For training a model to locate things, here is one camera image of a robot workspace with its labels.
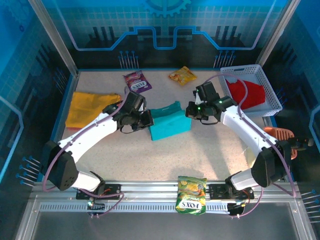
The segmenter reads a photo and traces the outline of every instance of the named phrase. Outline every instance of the white basket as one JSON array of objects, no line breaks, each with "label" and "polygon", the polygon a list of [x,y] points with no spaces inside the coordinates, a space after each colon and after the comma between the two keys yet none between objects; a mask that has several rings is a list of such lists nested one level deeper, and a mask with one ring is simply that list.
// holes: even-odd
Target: white basket
[{"label": "white basket", "polygon": [[[243,66],[222,67],[220,71],[222,74],[236,75],[236,76],[239,76],[239,78],[242,80],[259,84],[264,87],[265,102],[263,104],[259,104],[257,106],[250,107],[248,109],[243,110],[243,112],[245,112],[247,116],[251,116],[251,117],[274,116],[282,110],[282,106],[260,65],[252,64],[252,65],[243,65]],[[229,96],[232,98],[232,95],[226,83],[226,79],[228,80],[229,83],[235,83],[237,79],[231,76],[219,77],[219,81],[220,81],[223,93],[226,96]]]}]

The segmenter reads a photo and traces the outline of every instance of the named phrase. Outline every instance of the yellow towel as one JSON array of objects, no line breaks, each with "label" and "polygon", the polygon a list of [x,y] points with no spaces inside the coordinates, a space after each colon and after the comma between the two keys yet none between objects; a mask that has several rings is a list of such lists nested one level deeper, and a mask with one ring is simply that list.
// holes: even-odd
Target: yellow towel
[{"label": "yellow towel", "polygon": [[102,113],[106,106],[120,100],[121,96],[114,93],[105,95],[74,92],[65,126],[67,128],[82,129]]}]

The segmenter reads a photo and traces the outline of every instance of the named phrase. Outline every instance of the speckled countertop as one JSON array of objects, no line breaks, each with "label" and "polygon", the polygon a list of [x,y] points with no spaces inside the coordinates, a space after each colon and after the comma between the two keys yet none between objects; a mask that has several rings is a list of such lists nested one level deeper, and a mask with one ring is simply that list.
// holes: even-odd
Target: speckled countertop
[{"label": "speckled countertop", "polygon": [[[123,75],[131,71],[81,72],[77,92],[124,94]],[[171,71],[144,71],[152,89],[142,93],[147,107],[157,109],[180,101],[185,109],[194,101],[192,91],[214,71],[194,71],[197,79],[185,86],[168,79]],[[223,96],[218,79],[213,81],[216,91]],[[261,119],[254,119],[261,126]],[[74,131],[65,129],[63,138]],[[82,171],[94,171],[106,180],[167,181],[178,176],[206,177],[224,180],[248,168],[253,159],[238,136],[222,123],[204,126],[192,121],[191,131],[158,141],[152,141],[148,129],[132,134],[117,131],[102,139],[78,161]]]}]

